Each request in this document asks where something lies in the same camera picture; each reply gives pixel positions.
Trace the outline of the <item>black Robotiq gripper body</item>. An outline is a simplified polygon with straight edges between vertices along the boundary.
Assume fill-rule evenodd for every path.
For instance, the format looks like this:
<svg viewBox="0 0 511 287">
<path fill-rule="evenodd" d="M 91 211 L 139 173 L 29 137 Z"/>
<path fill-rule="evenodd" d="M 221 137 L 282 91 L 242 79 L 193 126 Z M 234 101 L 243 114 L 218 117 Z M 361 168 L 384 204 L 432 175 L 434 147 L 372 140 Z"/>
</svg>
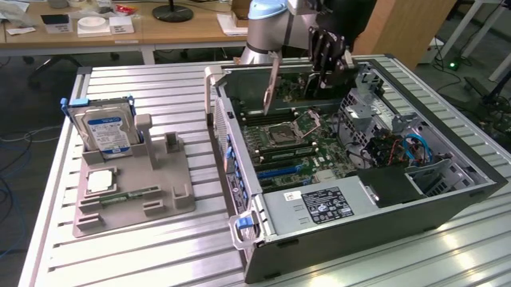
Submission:
<svg viewBox="0 0 511 287">
<path fill-rule="evenodd" d="M 346 45 L 352 48 L 365 31 L 377 0 L 326 0 L 318 1 L 318 26 L 345 37 Z"/>
</svg>

